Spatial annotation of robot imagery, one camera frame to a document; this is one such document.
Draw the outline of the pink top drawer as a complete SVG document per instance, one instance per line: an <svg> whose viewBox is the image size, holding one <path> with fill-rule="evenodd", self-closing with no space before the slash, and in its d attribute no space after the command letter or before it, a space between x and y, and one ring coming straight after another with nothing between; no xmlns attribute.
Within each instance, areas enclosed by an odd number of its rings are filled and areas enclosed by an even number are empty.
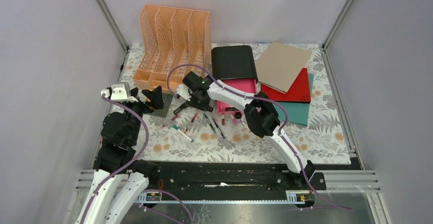
<svg viewBox="0 0 433 224"><path fill-rule="evenodd" d="M244 79L229 79L229 80L222 80L222 82L226 85L229 85L235 89L238 89L243 92L247 93L257 93L257 87L256 87L256 80L253 78L244 78ZM222 115L233 115L235 118L240 119L242 117L242 112L235 107L221 102L217 101L216 103L218 114Z"/></svg>

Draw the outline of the blue cap black highlighter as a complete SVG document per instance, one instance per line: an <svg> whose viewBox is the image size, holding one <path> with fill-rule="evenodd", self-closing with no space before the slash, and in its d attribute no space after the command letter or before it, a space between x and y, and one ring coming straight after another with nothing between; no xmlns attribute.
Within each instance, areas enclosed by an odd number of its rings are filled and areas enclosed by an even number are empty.
<svg viewBox="0 0 433 224"><path fill-rule="evenodd" d="M175 115L179 115L181 112L183 112L187 108L188 108L188 104L187 103L182 103L177 109L175 109L173 111L173 113Z"/></svg>

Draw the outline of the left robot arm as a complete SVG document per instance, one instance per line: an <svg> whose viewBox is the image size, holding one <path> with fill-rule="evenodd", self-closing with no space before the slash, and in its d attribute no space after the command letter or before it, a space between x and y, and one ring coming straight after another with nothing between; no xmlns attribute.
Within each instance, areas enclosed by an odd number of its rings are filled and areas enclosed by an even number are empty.
<svg viewBox="0 0 433 224"><path fill-rule="evenodd" d="M144 150L134 149L140 129L149 131L143 115L164 107L161 86L139 90L121 82L103 89L101 98L124 111L112 112L103 120L102 145L76 223L120 223L145 189L161 190L164 186L157 165L140 160Z"/></svg>

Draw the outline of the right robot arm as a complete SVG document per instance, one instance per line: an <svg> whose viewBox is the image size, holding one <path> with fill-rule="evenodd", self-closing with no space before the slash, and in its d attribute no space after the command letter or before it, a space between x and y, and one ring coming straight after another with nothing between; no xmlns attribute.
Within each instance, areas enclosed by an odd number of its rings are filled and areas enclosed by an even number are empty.
<svg viewBox="0 0 433 224"><path fill-rule="evenodd" d="M297 188L313 192L326 189L324 176L289 139L274 108L275 101L270 100L265 93L243 92L210 75L202 78L191 71L176 88L176 94L203 111L208 109L211 100L241 110L250 132L263 138L276 150L293 175L293 183Z"/></svg>

